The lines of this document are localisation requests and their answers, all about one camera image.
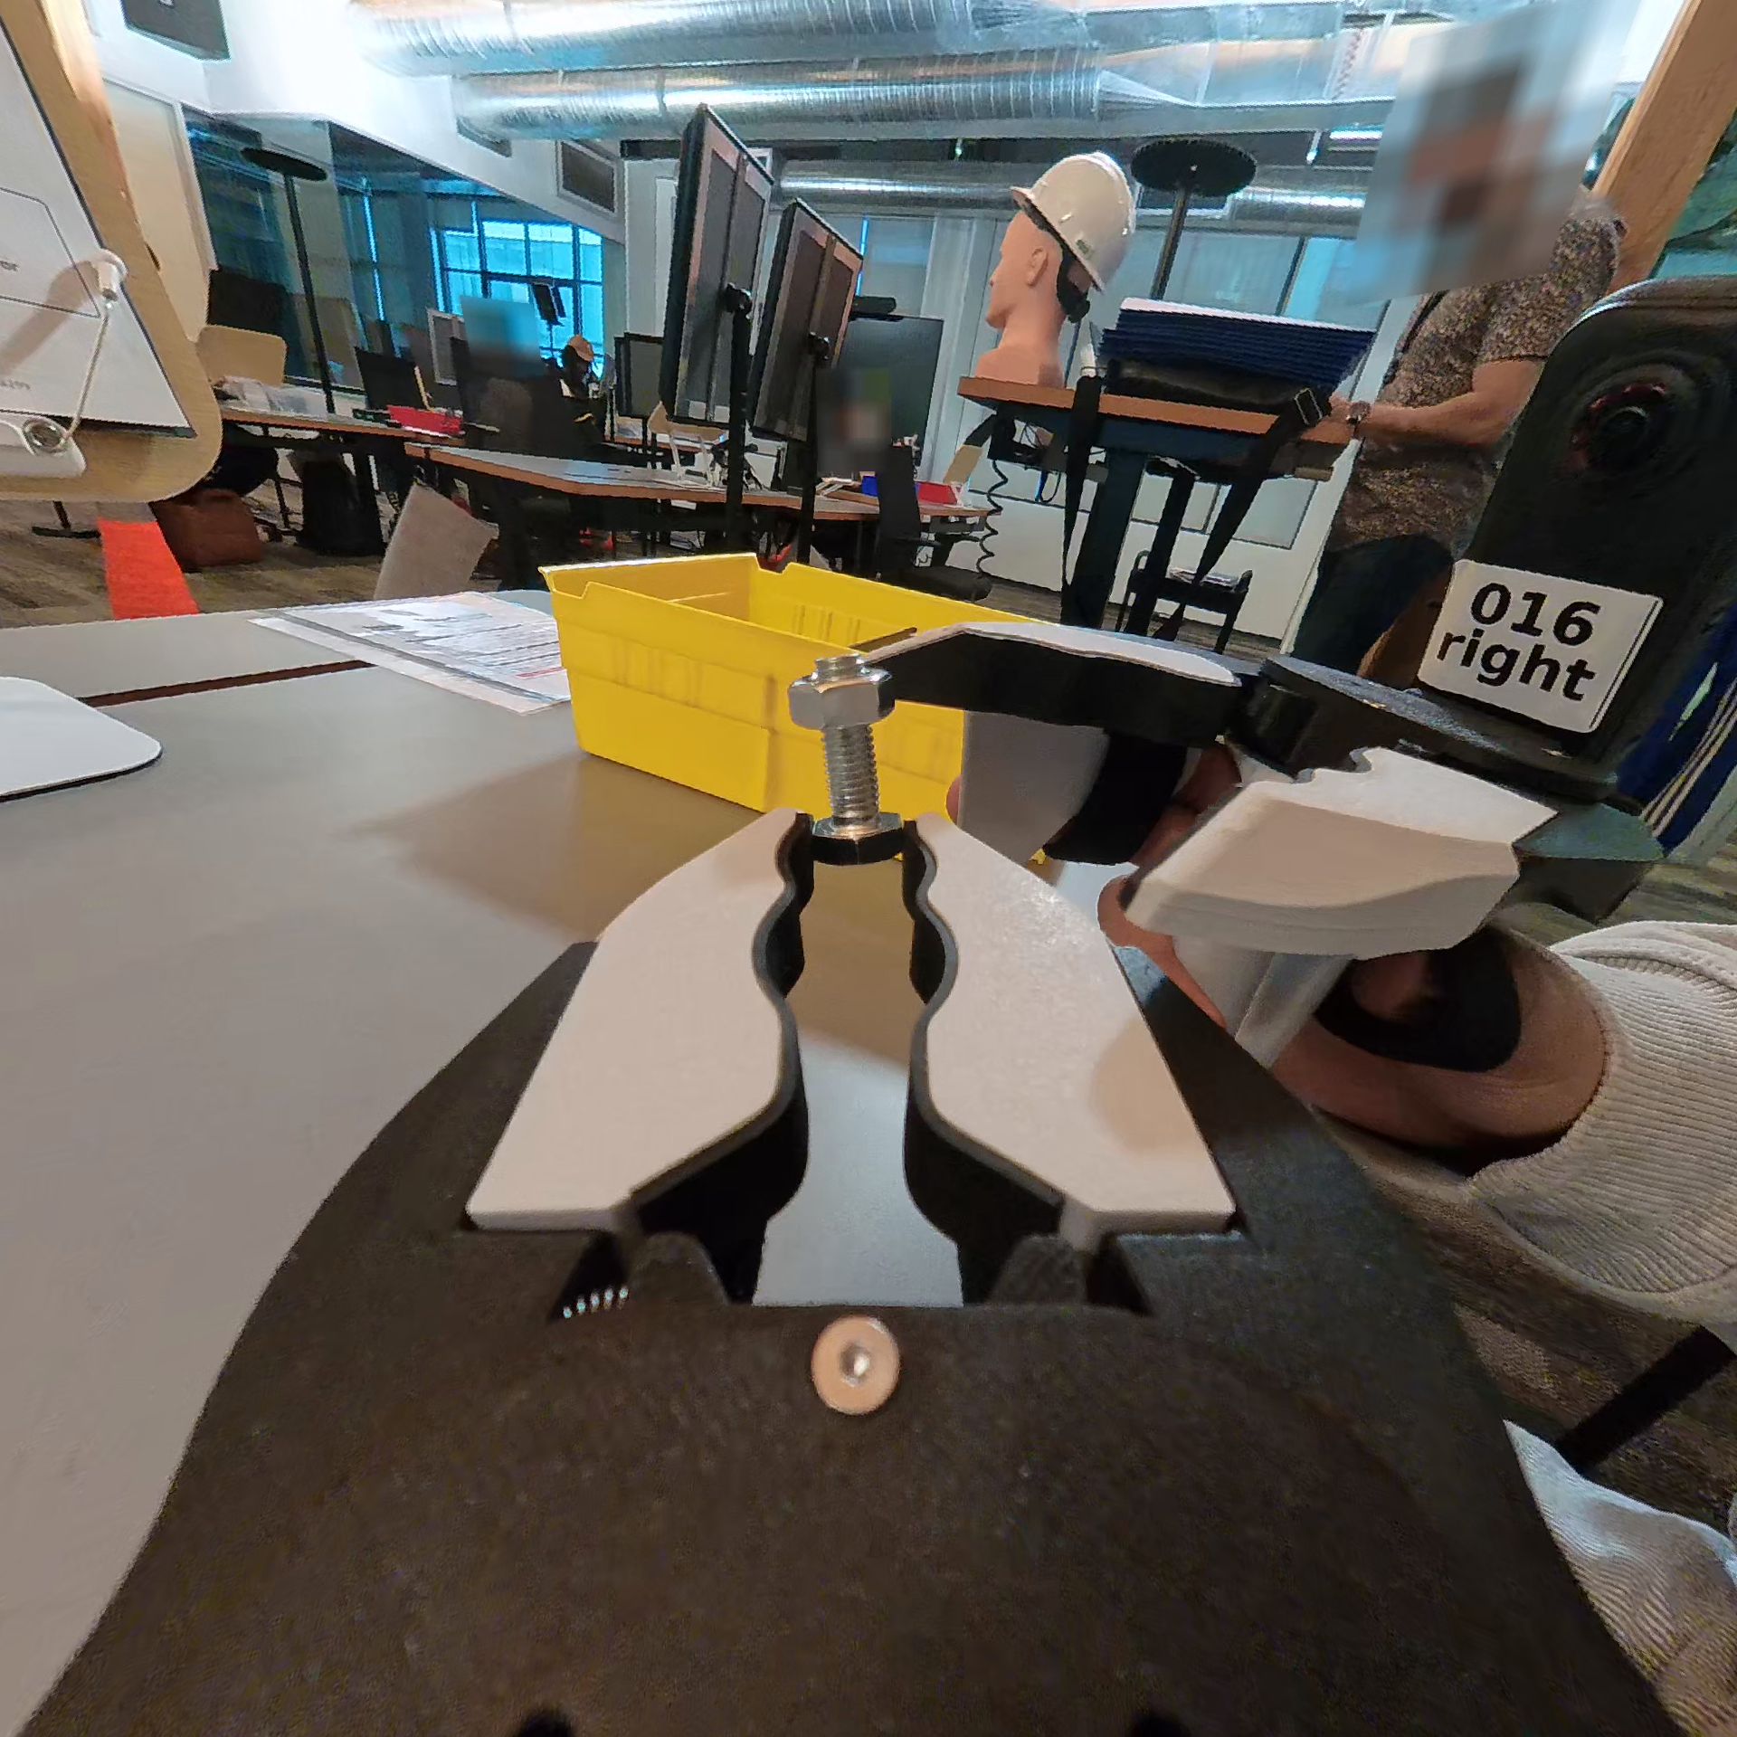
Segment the mannequin head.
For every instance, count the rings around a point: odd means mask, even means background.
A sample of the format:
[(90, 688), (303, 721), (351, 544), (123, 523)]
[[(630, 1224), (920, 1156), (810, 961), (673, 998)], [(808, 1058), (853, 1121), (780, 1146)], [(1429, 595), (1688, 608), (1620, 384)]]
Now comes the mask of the mannequin head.
[(984, 323), (995, 331), (995, 344), (972, 374), (1010, 384), (1066, 384), (1062, 340), (1087, 309), (1092, 286), (1073, 250), (1029, 208), (1016, 208), (988, 278)]

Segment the white hard hat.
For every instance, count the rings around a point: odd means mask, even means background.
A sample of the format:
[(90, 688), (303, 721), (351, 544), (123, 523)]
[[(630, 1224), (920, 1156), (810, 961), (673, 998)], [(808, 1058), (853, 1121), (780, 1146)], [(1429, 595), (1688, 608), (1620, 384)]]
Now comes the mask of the white hard hat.
[(1069, 154), (1011, 195), (1034, 223), (1047, 227), (1107, 290), (1138, 231), (1138, 195), (1121, 163), (1104, 150)]

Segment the small black monitor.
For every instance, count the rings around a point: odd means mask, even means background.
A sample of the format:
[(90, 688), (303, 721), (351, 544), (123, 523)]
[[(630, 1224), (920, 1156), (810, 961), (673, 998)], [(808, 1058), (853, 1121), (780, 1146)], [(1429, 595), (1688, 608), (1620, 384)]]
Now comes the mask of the small black monitor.
[(846, 427), (922, 448), (943, 335), (945, 323), (930, 316), (853, 319), (839, 360)]

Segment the orange floor marker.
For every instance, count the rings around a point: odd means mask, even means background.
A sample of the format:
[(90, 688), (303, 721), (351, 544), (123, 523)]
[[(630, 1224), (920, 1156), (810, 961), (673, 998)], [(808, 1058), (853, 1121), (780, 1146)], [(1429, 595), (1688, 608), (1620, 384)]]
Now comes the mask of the orange floor marker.
[(113, 619), (197, 615), (183, 565), (153, 516), (97, 521), (101, 575)]

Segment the instruction sheet on white stand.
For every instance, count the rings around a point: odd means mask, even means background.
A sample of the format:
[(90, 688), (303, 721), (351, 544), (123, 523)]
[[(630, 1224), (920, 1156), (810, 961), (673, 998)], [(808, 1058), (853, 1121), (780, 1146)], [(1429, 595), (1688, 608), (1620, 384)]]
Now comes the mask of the instruction sheet on white stand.
[(4, 2), (3, 493), (148, 505), (221, 417), (127, 178), (81, 3)]

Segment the wooden post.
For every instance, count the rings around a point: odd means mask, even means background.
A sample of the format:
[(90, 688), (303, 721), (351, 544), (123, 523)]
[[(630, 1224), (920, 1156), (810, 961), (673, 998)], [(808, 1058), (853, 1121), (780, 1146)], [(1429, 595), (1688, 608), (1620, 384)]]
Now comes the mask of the wooden post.
[(1734, 108), (1735, 3), (1684, 2), (1594, 182), (1622, 218), (1613, 290), (1651, 276)]

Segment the grey desk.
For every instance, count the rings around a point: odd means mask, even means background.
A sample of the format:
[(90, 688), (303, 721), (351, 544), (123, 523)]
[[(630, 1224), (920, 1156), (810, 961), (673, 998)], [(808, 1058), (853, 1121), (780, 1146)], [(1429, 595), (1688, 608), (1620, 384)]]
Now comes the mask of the grey desk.
[(12, 811), (7, 1732), (1016, 1732), (1087, 1254), (912, 1196), (899, 859), (813, 861), (765, 1224), (477, 1230), (609, 924), (770, 811), (382, 670)]

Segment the yellow plastic bin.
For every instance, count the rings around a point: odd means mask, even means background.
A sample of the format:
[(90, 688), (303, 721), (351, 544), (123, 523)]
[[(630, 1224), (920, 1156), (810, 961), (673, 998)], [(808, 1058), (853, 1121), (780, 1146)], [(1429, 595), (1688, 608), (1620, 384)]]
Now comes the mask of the yellow plastic bin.
[(832, 812), (821, 736), (790, 721), (818, 660), (955, 623), (983, 604), (723, 551), (547, 566), (579, 749), (749, 811)]

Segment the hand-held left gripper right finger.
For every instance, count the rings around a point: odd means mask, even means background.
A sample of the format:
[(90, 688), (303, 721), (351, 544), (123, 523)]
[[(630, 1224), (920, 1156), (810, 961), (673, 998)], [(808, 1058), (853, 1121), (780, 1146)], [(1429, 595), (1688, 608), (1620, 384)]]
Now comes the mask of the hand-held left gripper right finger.
[(1097, 918), (945, 814), (915, 824), (940, 934), (919, 1107), (1063, 1239), (1220, 1233), (1235, 1203)]

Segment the stack of blue folders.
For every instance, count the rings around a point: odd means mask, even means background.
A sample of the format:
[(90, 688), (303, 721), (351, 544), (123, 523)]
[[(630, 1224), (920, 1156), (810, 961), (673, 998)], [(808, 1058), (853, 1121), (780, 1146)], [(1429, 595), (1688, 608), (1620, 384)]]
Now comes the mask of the stack of blue folders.
[(1307, 384), (1321, 394), (1355, 375), (1378, 331), (1317, 319), (1249, 314), (1130, 297), (1097, 356), (1104, 361), (1206, 366)]

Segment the large black monitor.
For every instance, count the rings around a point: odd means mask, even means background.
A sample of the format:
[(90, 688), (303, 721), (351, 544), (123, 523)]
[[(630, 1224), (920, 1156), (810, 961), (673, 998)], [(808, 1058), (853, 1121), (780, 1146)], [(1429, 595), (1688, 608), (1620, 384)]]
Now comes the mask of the large black monitor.
[(806, 435), (818, 369), (838, 357), (860, 273), (863, 250), (813, 207), (795, 200), (782, 208), (753, 347), (753, 433)]
[(686, 120), (673, 213), (659, 400), (682, 424), (730, 419), (736, 311), (761, 273), (775, 175), (707, 106)]

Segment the steel hex nut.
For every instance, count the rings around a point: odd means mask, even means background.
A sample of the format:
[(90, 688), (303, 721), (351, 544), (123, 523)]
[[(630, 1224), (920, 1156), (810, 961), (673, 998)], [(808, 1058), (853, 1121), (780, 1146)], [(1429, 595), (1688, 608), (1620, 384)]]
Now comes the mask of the steel hex nut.
[(810, 732), (871, 728), (887, 718), (894, 704), (892, 677), (877, 666), (832, 676), (814, 670), (788, 688), (792, 726)]

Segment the black office chair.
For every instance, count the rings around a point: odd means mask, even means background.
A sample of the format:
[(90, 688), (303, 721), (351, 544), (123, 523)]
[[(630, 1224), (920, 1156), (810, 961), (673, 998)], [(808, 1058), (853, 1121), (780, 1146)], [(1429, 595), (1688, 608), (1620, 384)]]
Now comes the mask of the black office chair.
[(984, 602), (992, 579), (950, 562), (963, 534), (925, 529), (917, 469), (919, 459), (908, 443), (884, 446), (874, 469), (874, 576), (908, 591)]

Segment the steel bolt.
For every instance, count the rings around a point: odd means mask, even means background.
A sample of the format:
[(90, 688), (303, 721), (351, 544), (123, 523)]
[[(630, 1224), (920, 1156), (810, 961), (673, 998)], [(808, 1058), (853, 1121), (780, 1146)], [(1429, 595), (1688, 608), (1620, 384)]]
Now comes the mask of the steel bolt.
[[(813, 671), (832, 676), (865, 666), (877, 663), (863, 650), (848, 648), (820, 657)], [(810, 821), (813, 857), (818, 861), (853, 865), (899, 857), (904, 850), (904, 821), (899, 814), (881, 807), (874, 726), (818, 729), (818, 733), (832, 812)]]

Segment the person's right hand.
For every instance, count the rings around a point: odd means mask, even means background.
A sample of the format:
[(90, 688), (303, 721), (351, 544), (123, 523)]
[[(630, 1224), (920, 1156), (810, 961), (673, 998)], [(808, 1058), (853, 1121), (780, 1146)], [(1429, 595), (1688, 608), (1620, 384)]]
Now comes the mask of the person's right hand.
[[(1241, 773), (1225, 746), (1188, 760), (1179, 794), (1135, 850), (1145, 869), (1180, 841), (1209, 804), (1236, 789)], [(1141, 931), (1121, 909), (1121, 882), (1098, 900), (1101, 924), (1119, 947), (1140, 949), (1168, 981), (1225, 1026), (1225, 1012), (1188, 969), (1171, 936)], [(1521, 1032), (1510, 1058), (1494, 1071), (1465, 1073), (1373, 1056), (1328, 1032), (1315, 1016), (1295, 1034), (1269, 1073), (1317, 1113), (1368, 1134), (1432, 1153), (1460, 1153), (1473, 1167), (1556, 1143), (1598, 1094), (1606, 1041), (1598, 998), (1557, 954), (1528, 940), (1504, 939), (1519, 1001)], [(1439, 996), (1435, 952), (1358, 961), (1348, 969), (1350, 996), (1376, 1020), (1414, 1026)]]

